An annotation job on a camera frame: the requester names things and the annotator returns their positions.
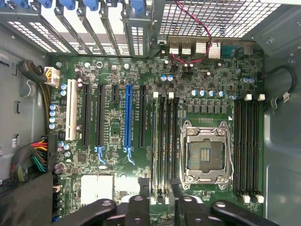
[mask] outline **chipset heatsink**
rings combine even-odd
[[[113,199],[112,175],[84,175],[81,177],[81,206],[99,199]]]
[[[221,190],[233,178],[230,131],[225,121],[219,127],[193,127],[186,120],[180,139],[180,179],[184,189],[192,184],[217,184]]]

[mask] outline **white pci slot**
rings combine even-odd
[[[67,114],[66,114],[66,140],[76,138],[76,107],[77,107],[77,81],[68,79],[67,87]]]

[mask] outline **capacitor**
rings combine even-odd
[[[198,92],[194,89],[191,91],[191,96],[195,97],[198,94]]]
[[[244,77],[240,79],[241,83],[248,83],[249,82],[249,78],[248,77]]]
[[[223,96],[224,96],[224,92],[223,91],[217,92],[217,97],[221,98]]]
[[[78,74],[81,73],[81,69],[79,69],[79,68],[77,68],[77,67],[74,69],[74,71],[75,71],[76,73],[78,73]]]
[[[169,75],[169,76],[167,77],[167,80],[168,80],[168,81],[172,81],[172,80],[174,80],[174,77],[173,77],[172,75]]]
[[[249,78],[249,83],[254,84],[255,83],[255,78]]]
[[[64,150],[69,150],[69,149],[71,149],[71,144],[69,144],[69,143],[64,144],[63,148],[64,148]]]
[[[130,65],[129,64],[124,64],[123,67],[124,67],[124,69],[128,70],[130,68]]]
[[[62,90],[66,90],[66,89],[67,89],[67,85],[66,85],[66,84],[64,84],[64,83],[63,83],[63,84],[61,84],[61,89],[62,89]]]
[[[66,90],[61,90],[61,96],[65,96],[67,94]]]
[[[57,122],[57,118],[56,117],[50,117],[49,122],[55,123],[55,122]]]
[[[236,100],[236,99],[237,99],[237,96],[236,96],[236,94],[234,94],[234,95],[231,95],[231,96],[229,97],[229,99],[230,99],[230,100]]]
[[[64,172],[64,169],[63,168],[60,168],[60,169],[56,169],[55,170],[55,174],[61,174]]]
[[[64,167],[65,167],[65,164],[60,162],[60,163],[55,165],[55,170],[59,170],[59,169],[64,168]]]
[[[211,90],[208,92],[208,97],[214,97],[215,96],[215,91]]]
[[[75,128],[75,129],[76,129],[77,131],[79,131],[79,130],[81,130],[81,129],[82,129],[82,127],[83,127],[82,125],[78,125],[78,126],[76,126],[76,128]]]
[[[49,112],[49,115],[50,115],[51,117],[55,117],[55,116],[58,116],[58,112],[57,112],[57,111],[50,111],[50,112]]]
[[[58,147],[56,151],[57,151],[57,152],[63,152],[64,149],[63,149],[62,147]]]
[[[64,142],[64,141],[59,141],[59,142],[57,143],[57,146],[59,146],[59,147],[64,147],[64,145],[65,145],[65,142]]]
[[[56,129],[57,128],[57,124],[51,123],[49,124],[49,129]]]
[[[58,105],[51,104],[51,105],[50,105],[50,110],[52,110],[52,111],[58,110]]]
[[[65,152],[65,153],[64,153],[64,156],[65,156],[65,157],[70,157],[70,156],[71,156],[71,153],[70,153],[70,152]]]
[[[163,75],[161,76],[161,81],[166,81],[166,80],[167,80],[167,77],[166,77],[166,75],[163,74]]]
[[[199,95],[200,97],[204,97],[204,96],[206,95],[206,92],[205,92],[204,90],[201,90],[201,91],[198,93],[198,95]]]

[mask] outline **blue pcie slot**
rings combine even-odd
[[[133,87],[130,84],[126,85],[126,105],[125,105],[125,129],[124,129],[124,146],[123,152],[127,153],[128,161],[135,165],[132,159],[132,99],[133,99]]]

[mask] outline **yellow wire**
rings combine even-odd
[[[44,151],[47,151],[47,149],[44,148],[44,147],[35,147],[34,149],[42,149],[42,150],[44,150]]]

